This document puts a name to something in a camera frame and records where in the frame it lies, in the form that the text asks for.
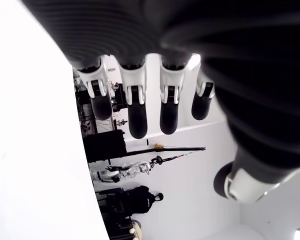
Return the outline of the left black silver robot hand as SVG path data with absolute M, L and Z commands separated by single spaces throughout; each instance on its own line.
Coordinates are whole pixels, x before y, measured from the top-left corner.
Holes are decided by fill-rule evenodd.
M 146 56 L 160 56 L 160 128 L 172 134 L 186 68 L 200 66 L 192 116 L 217 98 L 237 142 L 222 197 L 253 203 L 300 173 L 300 0 L 26 0 L 78 72 L 95 116 L 112 113 L 104 56 L 116 58 L 130 132 L 147 132 Z

